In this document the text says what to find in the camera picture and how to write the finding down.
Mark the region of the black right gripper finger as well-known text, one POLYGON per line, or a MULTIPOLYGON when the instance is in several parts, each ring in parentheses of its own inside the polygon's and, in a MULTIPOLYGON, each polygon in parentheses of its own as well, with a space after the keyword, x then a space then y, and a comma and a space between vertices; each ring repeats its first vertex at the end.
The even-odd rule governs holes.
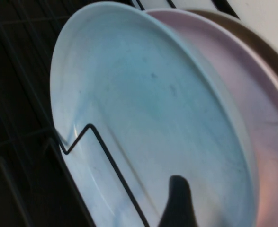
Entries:
POLYGON ((172 175, 169 180, 169 197, 160 227, 197 227, 188 181, 180 175, 172 175))

